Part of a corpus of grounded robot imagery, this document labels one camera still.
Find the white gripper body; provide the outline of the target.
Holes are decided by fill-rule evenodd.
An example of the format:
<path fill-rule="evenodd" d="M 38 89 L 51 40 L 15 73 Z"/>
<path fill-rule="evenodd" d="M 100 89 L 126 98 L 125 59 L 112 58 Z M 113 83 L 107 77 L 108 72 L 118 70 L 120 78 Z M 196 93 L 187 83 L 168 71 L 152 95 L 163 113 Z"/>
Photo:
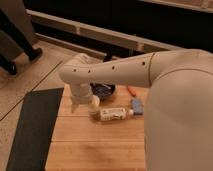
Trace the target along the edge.
<path fill-rule="evenodd" d="M 80 104 L 89 104 L 92 101 L 92 90 L 91 86 L 88 83 L 72 84 L 70 86 L 70 91 L 72 112 L 75 112 Z"/>

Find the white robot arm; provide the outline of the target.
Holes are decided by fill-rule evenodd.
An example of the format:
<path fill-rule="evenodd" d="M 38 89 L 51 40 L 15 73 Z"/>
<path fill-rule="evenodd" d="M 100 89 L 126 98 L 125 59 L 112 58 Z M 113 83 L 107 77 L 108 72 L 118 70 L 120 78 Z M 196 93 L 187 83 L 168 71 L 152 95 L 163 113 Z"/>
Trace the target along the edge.
<path fill-rule="evenodd" d="M 182 49 L 92 64 L 84 53 L 60 78 L 74 104 L 92 100 L 92 83 L 144 87 L 147 171 L 213 171 L 213 53 Z"/>

